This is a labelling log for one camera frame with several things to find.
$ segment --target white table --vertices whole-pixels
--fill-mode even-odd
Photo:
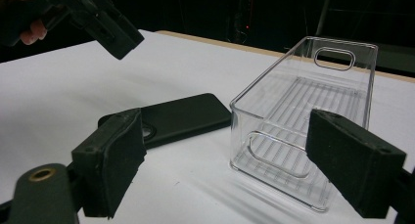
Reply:
[[[68,165],[108,113],[213,93],[225,106],[277,57],[142,31],[122,61],[97,42],[0,64],[0,202],[31,168]],[[370,130],[415,166],[415,83],[377,75]],[[115,219],[81,223],[392,223],[364,220],[338,194],[326,213],[260,188],[229,166],[230,128],[148,150]]]

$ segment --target finger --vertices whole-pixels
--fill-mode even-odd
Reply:
[[[21,33],[21,41],[25,45],[31,45],[37,40],[37,37],[34,36],[31,30],[26,30]]]
[[[45,25],[43,25],[42,20],[34,21],[30,24],[30,30],[36,38],[43,40],[46,36],[48,30]]]

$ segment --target black phone case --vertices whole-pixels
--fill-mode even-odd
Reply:
[[[147,149],[227,127],[231,113],[212,94],[202,94],[141,109]],[[101,117],[101,126],[112,114]]]

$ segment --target clear plastic bin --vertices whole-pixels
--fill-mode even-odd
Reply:
[[[367,128],[377,50],[305,37],[231,102],[232,167],[327,210],[337,190],[304,150],[309,114],[335,112]]]

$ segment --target screw hole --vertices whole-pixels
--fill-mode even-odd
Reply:
[[[28,178],[31,182],[40,182],[52,177],[56,172],[54,168],[42,168],[33,172]]]

